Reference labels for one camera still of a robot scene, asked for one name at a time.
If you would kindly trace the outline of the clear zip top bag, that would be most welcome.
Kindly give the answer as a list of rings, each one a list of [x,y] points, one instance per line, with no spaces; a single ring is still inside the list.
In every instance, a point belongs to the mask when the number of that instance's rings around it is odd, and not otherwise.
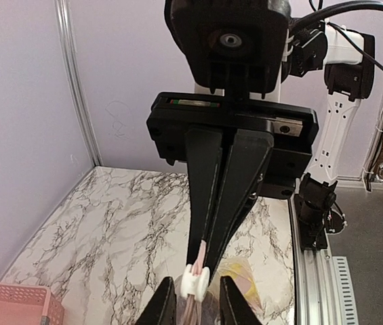
[[[177,324],[221,324],[220,321],[220,279],[227,264],[224,260],[219,270],[212,272],[204,265],[206,242],[201,241],[199,255],[193,264],[187,264],[181,276],[174,281],[176,293]],[[261,313],[252,310],[260,324]]]

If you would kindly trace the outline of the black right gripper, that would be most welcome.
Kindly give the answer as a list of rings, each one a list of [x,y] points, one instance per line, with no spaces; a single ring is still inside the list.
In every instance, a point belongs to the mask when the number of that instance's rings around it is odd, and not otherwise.
[[[160,93],[146,125],[159,157],[187,166],[186,262],[207,240],[214,272],[248,198],[294,193],[311,160],[317,115],[265,98],[283,76],[288,1],[166,1],[164,18],[207,93]]]

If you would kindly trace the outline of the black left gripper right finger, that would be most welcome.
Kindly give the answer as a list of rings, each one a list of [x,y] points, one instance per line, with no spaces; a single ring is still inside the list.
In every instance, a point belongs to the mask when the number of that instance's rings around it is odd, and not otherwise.
[[[257,324],[258,319],[230,276],[220,279],[221,324]]]

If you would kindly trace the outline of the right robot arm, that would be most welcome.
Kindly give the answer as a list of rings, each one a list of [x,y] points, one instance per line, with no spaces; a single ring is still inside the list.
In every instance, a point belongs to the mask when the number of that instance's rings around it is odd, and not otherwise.
[[[292,18],[288,1],[166,1],[165,23],[198,86],[160,93],[147,127],[159,156],[185,163],[186,262],[214,272],[258,197],[293,199],[302,250],[335,232],[338,162],[369,97],[375,39],[331,22],[382,1],[349,1]]]

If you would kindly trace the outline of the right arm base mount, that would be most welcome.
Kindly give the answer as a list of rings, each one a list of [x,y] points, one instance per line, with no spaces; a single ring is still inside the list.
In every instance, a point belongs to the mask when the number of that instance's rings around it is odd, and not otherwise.
[[[347,226],[346,215],[336,202],[336,186],[319,182],[310,173],[302,178],[294,204],[303,251],[326,249],[326,235],[338,234]]]

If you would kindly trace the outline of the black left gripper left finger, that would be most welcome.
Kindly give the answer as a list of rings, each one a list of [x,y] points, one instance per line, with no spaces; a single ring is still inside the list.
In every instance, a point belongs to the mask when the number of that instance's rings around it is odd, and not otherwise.
[[[174,279],[164,277],[137,319],[136,325],[175,325],[176,303]]]

